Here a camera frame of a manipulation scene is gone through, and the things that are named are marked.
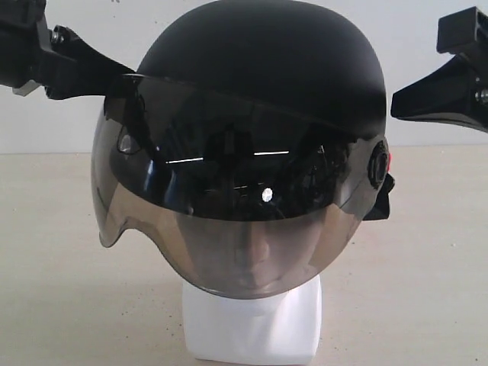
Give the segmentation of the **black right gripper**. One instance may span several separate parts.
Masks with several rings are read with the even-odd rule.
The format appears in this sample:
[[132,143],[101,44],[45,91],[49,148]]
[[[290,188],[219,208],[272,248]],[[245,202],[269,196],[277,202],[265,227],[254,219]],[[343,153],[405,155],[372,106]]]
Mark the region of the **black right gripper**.
[[450,124],[487,132],[487,15],[477,6],[438,20],[436,51],[455,57],[395,91],[398,120]]

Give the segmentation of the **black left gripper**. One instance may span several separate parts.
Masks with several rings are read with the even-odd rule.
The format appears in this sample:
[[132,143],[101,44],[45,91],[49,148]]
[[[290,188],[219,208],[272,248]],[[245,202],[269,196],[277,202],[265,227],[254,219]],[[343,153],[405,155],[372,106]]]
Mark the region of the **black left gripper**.
[[[35,72],[42,46],[49,42],[46,6],[45,1],[1,2],[1,84],[16,95],[29,95],[40,86]],[[56,25],[50,36],[55,66],[44,90],[51,100],[105,96],[115,79],[134,73],[69,27]]]

